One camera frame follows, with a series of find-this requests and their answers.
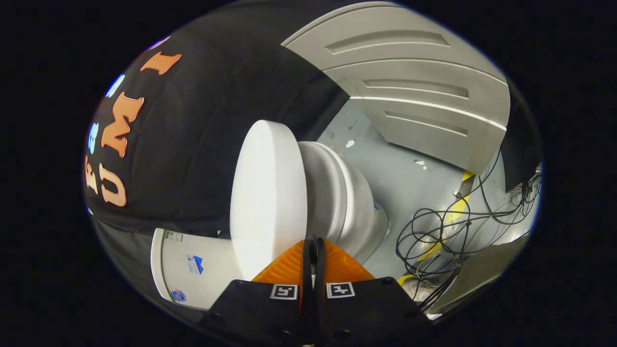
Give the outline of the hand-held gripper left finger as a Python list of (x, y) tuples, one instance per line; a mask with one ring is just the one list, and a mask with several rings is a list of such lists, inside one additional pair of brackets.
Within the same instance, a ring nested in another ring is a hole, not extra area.
[(199, 322), (233, 347), (300, 347), (313, 334), (313, 240), (301, 240), (252, 280), (232, 280)]

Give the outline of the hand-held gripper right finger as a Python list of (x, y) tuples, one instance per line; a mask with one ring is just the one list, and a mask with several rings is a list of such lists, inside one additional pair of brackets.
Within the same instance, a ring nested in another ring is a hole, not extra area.
[(396, 279), (374, 277), (326, 239), (316, 251), (316, 346), (399, 347), (432, 327)]

